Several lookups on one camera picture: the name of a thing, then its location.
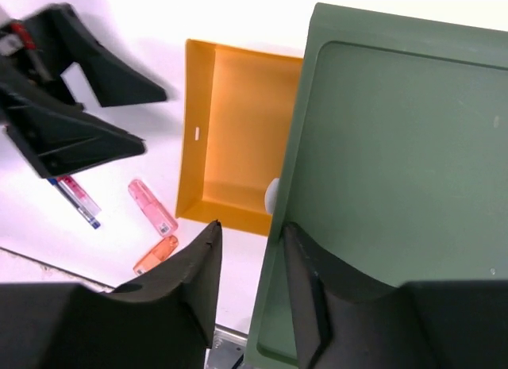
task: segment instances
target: white table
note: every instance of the white table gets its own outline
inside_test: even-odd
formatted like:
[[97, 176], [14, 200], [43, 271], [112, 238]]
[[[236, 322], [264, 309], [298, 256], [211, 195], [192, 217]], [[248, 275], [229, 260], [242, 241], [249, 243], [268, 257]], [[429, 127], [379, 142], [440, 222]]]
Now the white table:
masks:
[[[314, 3], [331, 2], [415, 17], [508, 29], [506, 3], [394, 0], [0, 0], [12, 17], [50, 2], [69, 2], [110, 51], [168, 88], [168, 103], [101, 109], [79, 69], [66, 79], [87, 111], [146, 139], [148, 153], [75, 177], [102, 207], [93, 230], [17, 150], [0, 136], [0, 247], [117, 286], [159, 236], [127, 192], [140, 177], [169, 210], [179, 185], [183, 131], [184, 43], [211, 40], [302, 56]], [[179, 220], [186, 246], [204, 227]], [[266, 238], [225, 229], [217, 323], [247, 332]]]

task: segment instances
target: pink marker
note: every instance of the pink marker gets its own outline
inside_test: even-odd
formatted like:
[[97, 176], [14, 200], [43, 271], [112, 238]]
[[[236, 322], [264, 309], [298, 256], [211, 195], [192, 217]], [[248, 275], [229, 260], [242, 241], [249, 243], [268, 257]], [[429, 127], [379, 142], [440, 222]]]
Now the pink marker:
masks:
[[170, 236], [175, 232], [178, 228], [176, 219], [169, 214], [141, 180], [134, 179], [129, 184], [129, 193], [160, 236]]

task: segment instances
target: orange marker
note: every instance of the orange marker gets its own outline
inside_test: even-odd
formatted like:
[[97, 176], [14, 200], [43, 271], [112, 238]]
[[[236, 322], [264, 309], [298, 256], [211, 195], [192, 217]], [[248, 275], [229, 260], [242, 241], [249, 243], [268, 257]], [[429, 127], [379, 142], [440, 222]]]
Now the orange marker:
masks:
[[142, 275], [150, 271], [159, 263], [165, 261], [178, 247], [178, 239], [175, 236], [166, 236], [163, 238], [146, 256], [134, 266], [134, 272]]

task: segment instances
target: green lid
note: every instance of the green lid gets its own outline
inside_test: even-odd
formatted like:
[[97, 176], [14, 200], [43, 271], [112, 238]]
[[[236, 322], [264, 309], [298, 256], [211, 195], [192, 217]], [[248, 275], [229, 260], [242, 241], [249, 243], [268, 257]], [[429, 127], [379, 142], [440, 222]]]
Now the green lid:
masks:
[[504, 32], [316, 5], [249, 334], [254, 366], [296, 366], [284, 221], [393, 286], [508, 278], [507, 68]]

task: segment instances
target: metal bracket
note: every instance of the metal bracket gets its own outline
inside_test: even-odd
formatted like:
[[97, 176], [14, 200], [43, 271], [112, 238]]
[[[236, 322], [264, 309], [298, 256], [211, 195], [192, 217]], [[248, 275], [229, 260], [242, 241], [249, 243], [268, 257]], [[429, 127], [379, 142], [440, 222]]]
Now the metal bracket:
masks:
[[247, 336], [216, 325], [214, 345], [206, 361], [206, 369], [254, 369], [244, 362]]

